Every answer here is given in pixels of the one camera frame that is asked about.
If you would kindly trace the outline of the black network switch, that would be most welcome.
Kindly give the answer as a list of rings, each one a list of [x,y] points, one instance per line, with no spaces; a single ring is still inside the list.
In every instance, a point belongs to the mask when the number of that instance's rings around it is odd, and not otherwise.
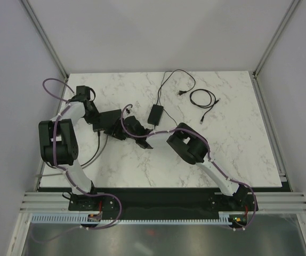
[[[120,109],[101,112],[100,113],[102,115],[101,125],[99,127],[95,127],[92,125],[93,131],[101,132],[111,127],[115,123],[115,121],[117,121],[120,118],[121,113],[122,111]]]

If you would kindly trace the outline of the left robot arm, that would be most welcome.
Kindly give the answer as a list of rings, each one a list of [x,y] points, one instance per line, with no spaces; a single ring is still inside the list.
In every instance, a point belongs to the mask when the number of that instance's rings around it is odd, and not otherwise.
[[[38,125],[41,158],[58,169],[69,182],[72,193],[82,196],[80,203],[87,210],[98,207],[95,186],[78,161],[79,147],[74,126],[80,119],[94,124],[100,117],[92,97],[95,91],[88,86],[76,87],[76,94],[49,121]]]

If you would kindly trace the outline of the black power adapter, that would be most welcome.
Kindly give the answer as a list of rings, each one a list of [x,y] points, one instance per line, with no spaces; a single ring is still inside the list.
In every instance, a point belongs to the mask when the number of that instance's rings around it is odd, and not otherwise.
[[[163,106],[154,104],[148,116],[148,120],[147,120],[148,124],[158,126],[162,118],[163,112],[164,112]]]

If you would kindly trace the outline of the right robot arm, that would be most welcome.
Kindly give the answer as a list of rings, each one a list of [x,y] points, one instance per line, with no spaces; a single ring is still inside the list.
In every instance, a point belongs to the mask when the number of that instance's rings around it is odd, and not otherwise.
[[[118,140],[133,139],[142,149],[170,146],[183,161],[199,167],[216,183],[228,208],[239,210],[249,205],[250,189],[224,173],[211,158],[207,140],[185,123],[171,130],[156,131],[145,128],[134,116],[120,117],[104,133]]]

